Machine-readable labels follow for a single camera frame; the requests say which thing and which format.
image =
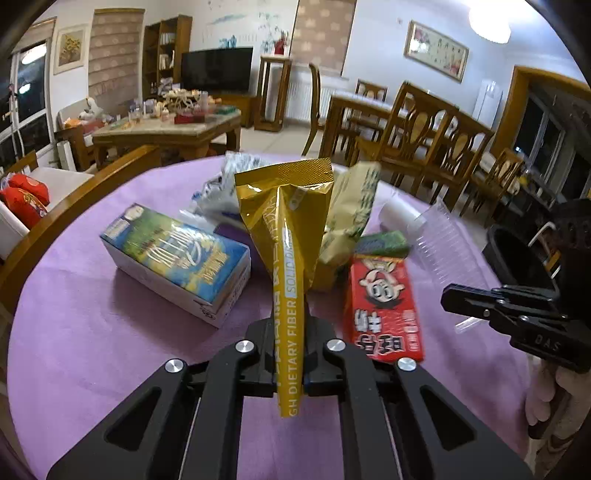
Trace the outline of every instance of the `wooden pedestal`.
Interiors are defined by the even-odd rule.
[[[277,107],[274,119],[267,120],[267,98],[269,93],[269,77],[274,63],[281,65],[281,80],[277,95]],[[279,132],[283,128],[285,109],[287,106],[287,90],[290,85],[291,59],[287,56],[261,55],[258,88],[256,90],[255,130]]]
[[[214,98],[221,98],[222,105],[232,105],[242,112],[241,125],[245,128],[252,127],[252,113],[256,103],[256,97],[250,93],[210,93]]]

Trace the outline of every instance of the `television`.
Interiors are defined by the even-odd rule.
[[[187,90],[248,93],[252,47],[183,53],[181,81]]]

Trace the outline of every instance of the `picture frame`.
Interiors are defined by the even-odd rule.
[[[62,28],[57,33],[53,75],[84,66],[89,37],[89,24]]]
[[[461,83],[470,50],[437,30],[412,20],[404,47],[406,58],[418,61]]]

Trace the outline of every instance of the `round table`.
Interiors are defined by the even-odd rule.
[[[60,457],[166,360],[205,361],[243,338],[251,322],[270,316],[266,274],[253,273],[217,330],[118,271],[99,239],[133,202],[177,216],[193,192],[219,172],[221,160],[186,162],[131,180],[74,221],[31,273],[12,328],[8,391],[17,435],[37,478],[44,479]],[[378,213],[394,193],[380,182],[367,232],[379,231]],[[427,208],[412,197],[408,201]],[[498,286],[463,226],[460,231],[489,286]],[[524,456],[525,354],[486,324],[455,333],[428,272],[412,258],[408,272],[423,329],[424,367]],[[312,314],[333,321],[337,331],[342,306],[339,290],[310,294]],[[246,398],[238,469],[241,480],[343,478],[336,399],[305,397],[298,417],[281,419],[276,399]]]

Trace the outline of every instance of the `red candy box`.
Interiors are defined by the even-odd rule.
[[[345,338],[374,360],[423,360],[423,343],[404,260],[355,255],[345,304]]]

